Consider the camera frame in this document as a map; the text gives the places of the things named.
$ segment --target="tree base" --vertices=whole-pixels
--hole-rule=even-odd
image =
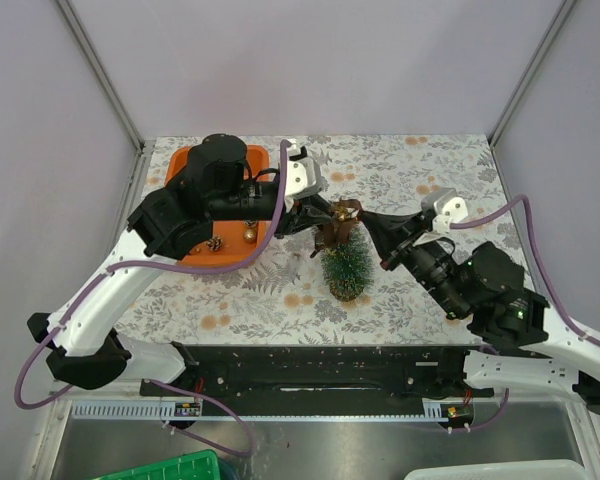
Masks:
[[[334,286],[330,286],[329,291],[331,292],[331,295],[335,297],[336,300],[339,300],[340,302],[351,302],[358,298],[360,295],[362,295],[364,288],[361,287],[359,289],[355,289],[349,292],[341,292],[338,291]]]

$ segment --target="green basket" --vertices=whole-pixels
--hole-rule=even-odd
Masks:
[[[216,452],[203,450],[93,480],[220,480],[220,469]]]

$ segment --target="floral tablecloth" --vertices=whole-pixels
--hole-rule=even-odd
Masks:
[[[178,148],[202,137],[156,142],[143,195],[161,187]],[[261,145],[272,166],[281,137],[243,137]],[[505,203],[484,135],[338,135],[297,137],[321,165],[326,199],[358,198],[367,210],[408,214],[442,186],[467,200],[470,219]],[[454,232],[456,258],[485,240],[524,263],[509,214],[474,230]],[[385,272],[358,299],[331,296],[320,261],[310,259],[310,231],[273,240],[250,267],[224,275],[163,273],[133,303],[116,328],[131,337],[184,344],[469,344],[479,339],[468,320],[448,321],[408,271]]]

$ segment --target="orange tray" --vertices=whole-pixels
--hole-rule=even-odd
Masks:
[[[187,154],[190,149],[191,147],[180,148],[171,156],[165,185],[187,164]],[[260,170],[269,168],[269,154],[258,145],[247,145],[247,161],[254,175]],[[264,181],[268,177],[268,175],[263,175],[258,180]],[[262,243],[267,227],[265,222],[258,222],[256,227],[258,236],[255,243],[244,241],[243,235],[246,229],[243,221],[214,222],[213,234],[222,238],[220,250],[212,252],[204,243],[201,243],[192,248],[189,255],[178,263],[191,267],[224,267],[244,260]]]

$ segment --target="green artificial tree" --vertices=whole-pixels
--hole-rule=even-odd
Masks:
[[[322,271],[331,294],[342,302],[360,296],[373,283],[373,260],[362,229],[355,225],[349,241],[321,252]]]

